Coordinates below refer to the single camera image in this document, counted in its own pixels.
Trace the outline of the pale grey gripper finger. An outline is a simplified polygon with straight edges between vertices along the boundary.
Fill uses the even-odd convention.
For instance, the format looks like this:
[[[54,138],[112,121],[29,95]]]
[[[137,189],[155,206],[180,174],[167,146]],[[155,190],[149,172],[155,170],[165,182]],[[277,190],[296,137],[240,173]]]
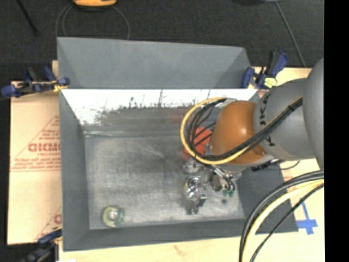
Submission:
[[[206,200],[208,199],[206,195],[206,190],[205,189],[199,189],[198,190],[198,207],[202,207]]]
[[[184,203],[188,215],[197,214],[201,200],[200,179],[189,177],[184,186]]]

